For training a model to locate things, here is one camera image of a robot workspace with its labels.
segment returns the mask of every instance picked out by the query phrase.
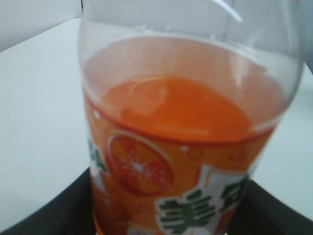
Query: orange label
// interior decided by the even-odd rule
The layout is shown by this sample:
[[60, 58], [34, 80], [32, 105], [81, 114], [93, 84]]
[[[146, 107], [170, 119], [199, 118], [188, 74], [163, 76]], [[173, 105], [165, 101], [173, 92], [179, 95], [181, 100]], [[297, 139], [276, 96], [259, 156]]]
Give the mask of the orange label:
[[94, 213], [106, 235], [219, 235], [271, 133], [197, 143], [145, 135], [88, 98]]
[[84, 66], [99, 235], [220, 235], [286, 106], [267, 70], [214, 44], [116, 41]]

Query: white surface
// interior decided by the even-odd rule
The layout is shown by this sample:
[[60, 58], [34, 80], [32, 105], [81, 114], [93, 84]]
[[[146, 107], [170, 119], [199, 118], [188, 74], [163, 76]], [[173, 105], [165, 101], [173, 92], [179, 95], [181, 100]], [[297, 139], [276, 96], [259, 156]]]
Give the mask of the white surface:
[[[0, 53], [0, 231], [48, 203], [87, 167], [77, 56], [79, 20]], [[313, 76], [275, 133], [254, 179], [313, 219]]]
[[313, 76], [305, 66], [299, 92], [263, 153], [254, 180], [313, 220]]
[[81, 15], [81, 0], [0, 0], [0, 51]]
[[0, 231], [89, 166], [78, 25], [68, 21], [0, 53]]

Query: white table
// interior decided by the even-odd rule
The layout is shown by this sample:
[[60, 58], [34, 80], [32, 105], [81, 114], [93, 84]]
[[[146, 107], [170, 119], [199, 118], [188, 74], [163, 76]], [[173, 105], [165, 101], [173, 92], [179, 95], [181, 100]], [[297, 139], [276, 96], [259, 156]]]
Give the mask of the white table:
[[[77, 55], [79, 20], [0, 53], [0, 231], [51, 201], [88, 166]], [[313, 220], [313, 76], [254, 180]]]

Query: bottle label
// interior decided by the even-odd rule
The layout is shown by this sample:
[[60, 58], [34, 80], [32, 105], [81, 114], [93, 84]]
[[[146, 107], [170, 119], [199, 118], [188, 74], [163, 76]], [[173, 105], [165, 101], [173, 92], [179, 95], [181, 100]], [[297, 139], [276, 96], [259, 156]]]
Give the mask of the bottle label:
[[271, 132], [239, 142], [166, 140], [109, 119], [87, 98], [94, 214], [106, 235], [221, 235]]

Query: juice surface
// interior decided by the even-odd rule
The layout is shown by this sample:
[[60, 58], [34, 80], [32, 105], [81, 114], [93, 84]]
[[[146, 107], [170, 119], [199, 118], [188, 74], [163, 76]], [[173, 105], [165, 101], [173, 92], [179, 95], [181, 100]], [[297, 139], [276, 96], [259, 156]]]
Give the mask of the juice surface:
[[232, 101], [201, 83], [182, 77], [132, 79], [107, 92], [103, 101], [114, 107], [107, 113], [114, 121], [174, 140], [240, 139], [252, 126]]

